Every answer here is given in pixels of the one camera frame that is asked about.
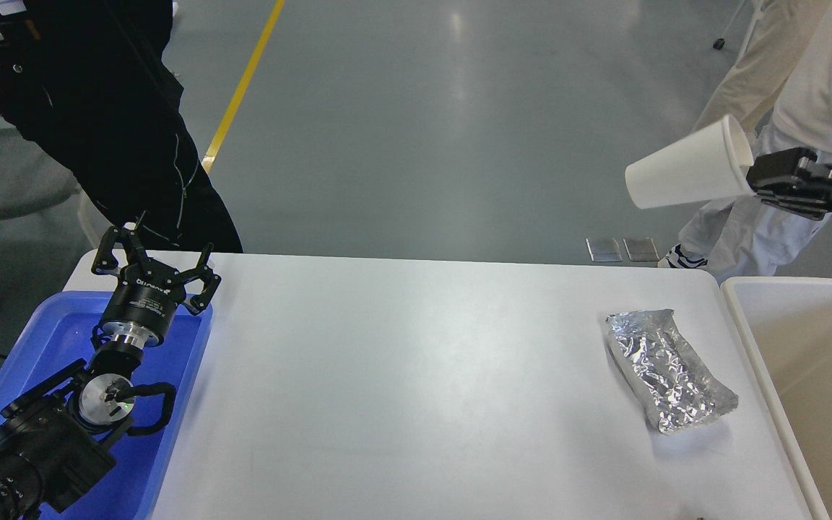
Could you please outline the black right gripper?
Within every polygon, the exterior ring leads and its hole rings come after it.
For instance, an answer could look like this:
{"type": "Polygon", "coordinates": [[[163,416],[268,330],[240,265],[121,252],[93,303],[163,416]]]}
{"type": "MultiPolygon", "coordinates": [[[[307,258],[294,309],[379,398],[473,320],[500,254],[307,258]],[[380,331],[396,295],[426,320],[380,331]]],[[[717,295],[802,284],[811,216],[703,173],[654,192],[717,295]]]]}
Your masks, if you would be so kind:
{"type": "Polygon", "coordinates": [[[770,152],[756,157],[746,181],[764,204],[793,215],[826,223],[832,217],[832,188],[765,188],[777,184],[799,185],[811,178],[815,163],[819,176],[828,177],[832,162],[816,162],[818,154],[805,147],[770,152]]]}

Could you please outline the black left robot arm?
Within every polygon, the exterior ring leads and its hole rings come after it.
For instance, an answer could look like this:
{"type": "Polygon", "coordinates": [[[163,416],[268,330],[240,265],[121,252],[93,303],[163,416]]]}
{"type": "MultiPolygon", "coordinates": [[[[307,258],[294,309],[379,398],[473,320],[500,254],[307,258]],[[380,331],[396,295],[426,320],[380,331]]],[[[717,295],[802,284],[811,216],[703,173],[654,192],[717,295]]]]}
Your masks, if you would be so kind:
{"type": "Polygon", "coordinates": [[[192,269],[149,256],[141,220],[111,226],[92,273],[118,280],[90,333],[93,353],[27,389],[4,406],[0,425],[0,519],[37,519],[43,504],[65,511],[116,466],[113,444],[162,431],[178,389],[168,382],[135,384],[145,350],[161,345],[184,307],[210,307],[221,277],[206,244],[192,269]]]}

